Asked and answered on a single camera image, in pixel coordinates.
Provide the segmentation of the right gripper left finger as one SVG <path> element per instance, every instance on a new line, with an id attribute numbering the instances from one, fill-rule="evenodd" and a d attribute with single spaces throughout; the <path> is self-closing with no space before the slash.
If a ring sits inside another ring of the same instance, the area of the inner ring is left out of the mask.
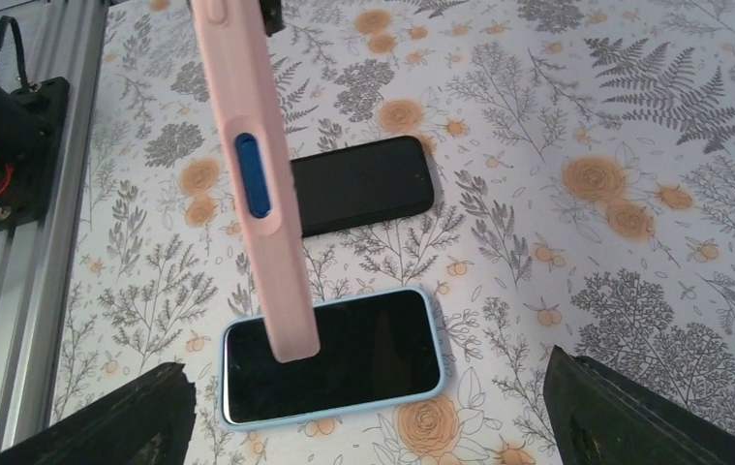
<path id="1" fill-rule="evenodd" d="M 183 464 L 196 385 L 164 362 L 39 434 L 0 452 L 0 464 Z"/>

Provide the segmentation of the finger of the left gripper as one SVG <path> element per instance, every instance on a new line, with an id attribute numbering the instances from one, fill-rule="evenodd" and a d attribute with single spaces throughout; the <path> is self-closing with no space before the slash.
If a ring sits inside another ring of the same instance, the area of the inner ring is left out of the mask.
<path id="1" fill-rule="evenodd" d="M 282 0 L 261 0 L 261 15 L 267 36 L 285 29 Z"/>

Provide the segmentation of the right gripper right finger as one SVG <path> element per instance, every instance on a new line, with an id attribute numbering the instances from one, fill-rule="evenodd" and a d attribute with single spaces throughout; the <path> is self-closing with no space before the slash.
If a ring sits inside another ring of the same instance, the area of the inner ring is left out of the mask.
<path id="1" fill-rule="evenodd" d="M 735 464 L 735 436 L 588 356 L 555 346 L 543 397 L 565 465 Z"/>

